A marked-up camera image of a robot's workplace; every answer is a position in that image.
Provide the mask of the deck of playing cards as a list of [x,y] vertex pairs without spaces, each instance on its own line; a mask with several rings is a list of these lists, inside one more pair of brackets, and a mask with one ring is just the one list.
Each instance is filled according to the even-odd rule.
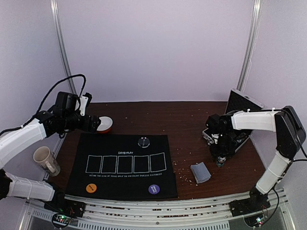
[[204,162],[194,164],[190,166],[190,169],[194,175],[195,181],[197,184],[204,183],[211,178],[211,174],[209,170],[207,169]]

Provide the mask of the orange big blind button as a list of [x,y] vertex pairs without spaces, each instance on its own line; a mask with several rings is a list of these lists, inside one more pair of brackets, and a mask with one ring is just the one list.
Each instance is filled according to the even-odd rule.
[[86,186],[86,192],[92,194],[97,191],[97,185],[94,183],[90,183]]

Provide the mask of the purple small blind button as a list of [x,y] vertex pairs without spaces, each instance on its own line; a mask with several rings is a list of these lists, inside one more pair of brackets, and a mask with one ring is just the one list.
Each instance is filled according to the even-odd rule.
[[156,195],[160,193],[160,186],[158,186],[157,184],[152,184],[149,186],[148,192],[152,195]]

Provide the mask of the poker chip stack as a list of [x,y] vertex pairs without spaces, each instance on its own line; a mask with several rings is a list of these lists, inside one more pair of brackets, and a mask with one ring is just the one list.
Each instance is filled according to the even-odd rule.
[[223,167],[223,165],[225,164],[225,162],[226,162],[226,157],[221,157],[221,156],[219,156],[219,157],[217,157],[217,159],[216,159],[216,165],[217,165],[218,167]]

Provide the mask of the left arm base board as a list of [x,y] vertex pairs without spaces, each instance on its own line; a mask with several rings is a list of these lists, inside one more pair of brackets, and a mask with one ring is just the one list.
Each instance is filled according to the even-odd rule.
[[84,202],[66,199],[62,191],[56,191],[51,201],[43,203],[45,209],[54,212],[51,223],[59,230],[68,227],[73,220],[83,217],[86,206]]

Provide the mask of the right arm base board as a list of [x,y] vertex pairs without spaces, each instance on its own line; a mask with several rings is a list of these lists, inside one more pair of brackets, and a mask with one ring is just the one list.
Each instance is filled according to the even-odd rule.
[[234,200],[229,203],[230,211],[233,217],[251,214],[262,211],[264,207],[270,208],[268,194],[262,194],[253,187],[249,192],[249,198]]

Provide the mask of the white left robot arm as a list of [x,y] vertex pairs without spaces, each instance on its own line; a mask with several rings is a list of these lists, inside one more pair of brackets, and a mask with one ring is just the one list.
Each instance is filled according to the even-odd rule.
[[4,171],[4,166],[19,153],[31,145],[52,136],[65,134],[76,129],[94,133],[101,120],[96,115],[82,115],[73,111],[68,115],[55,115],[49,111],[41,111],[33,116],[33,120],[18,130],[14,130],[0,138],[0,198],[8,196],[23,197],[49,201],[59,213],[69,209],[69,202],[47,182],[34,181]]

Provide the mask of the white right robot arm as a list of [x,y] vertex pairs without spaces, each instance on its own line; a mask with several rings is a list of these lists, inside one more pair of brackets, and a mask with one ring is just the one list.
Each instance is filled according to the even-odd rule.
[[275,155],[261,178],[254,185],[255,194],[246,200],[249,211],[264,204],[264,195],[284,177],[295,155],[303,150],[306,131],[292,106],[281,109],[235,110],[224,115],[208,117],[206,131],[212,158],[217,164],[233,157],[253,131],[267,131],[276,136]]

